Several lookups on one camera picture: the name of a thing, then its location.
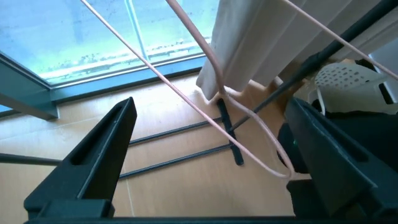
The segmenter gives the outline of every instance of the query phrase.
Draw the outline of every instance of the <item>beige curtain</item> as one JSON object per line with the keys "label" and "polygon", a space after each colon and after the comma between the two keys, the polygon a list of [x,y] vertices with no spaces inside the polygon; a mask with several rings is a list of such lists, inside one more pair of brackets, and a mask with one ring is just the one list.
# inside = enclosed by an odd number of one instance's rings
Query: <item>beige curtain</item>
{"label": "beige curtain", "polygon": [[[337,34],[344,32],[379,0],[291,0]],[[392,11],[351,43],[370,54],[398,36],[398,11]],[[278,0],[221,0],[211,46],[224,71],[226,86],[243,91],[249,80],[264,86],[289,64],[301,63],[333,39]],[[356,58],[346,48],[333,58]],[[206,61],[197,80],[208,100],[217,93],[215,74]]]}

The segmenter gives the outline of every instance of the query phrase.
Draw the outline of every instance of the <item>glass window pane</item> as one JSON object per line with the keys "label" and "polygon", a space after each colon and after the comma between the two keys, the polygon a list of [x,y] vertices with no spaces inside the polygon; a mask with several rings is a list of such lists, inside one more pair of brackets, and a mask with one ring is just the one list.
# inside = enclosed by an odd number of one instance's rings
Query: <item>glass window pane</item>
{"label": "glass window pane", "polygon": [[[152,62],[201,50],[164,0],[89,0],[138,51],[128,11],[132,2]],[[210,41],[218,1],[179,1]],[[142,65],[78,0],[0,0],[0,51],[51,84],[96,77]]]}
{"label": "glass window pane", "polygon": [[[189,31],[164,0],[132,0],[151,62],[202,52]],[[204,38],[210,43],[219,0],[179,0]]]}

